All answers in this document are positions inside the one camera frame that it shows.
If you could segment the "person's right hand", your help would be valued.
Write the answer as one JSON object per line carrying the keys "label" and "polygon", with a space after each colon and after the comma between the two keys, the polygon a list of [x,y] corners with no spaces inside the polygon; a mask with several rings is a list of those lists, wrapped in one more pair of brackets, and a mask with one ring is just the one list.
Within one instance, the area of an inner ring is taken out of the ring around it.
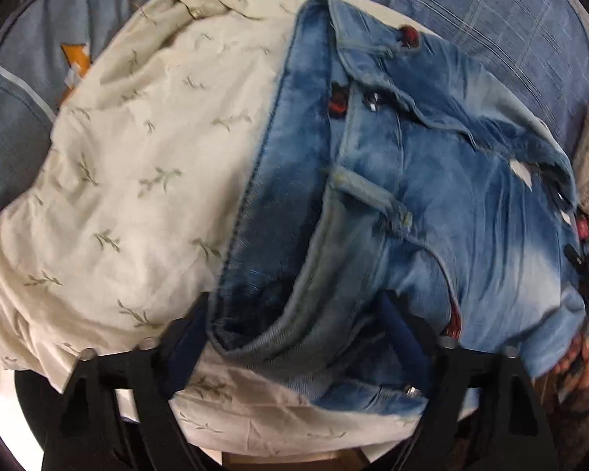
{"label": "person's right hand", "polygon": [[574,338],[552,373],[556,377],[556,395],[560,403],[578,391],[589,389],[589,336]]}

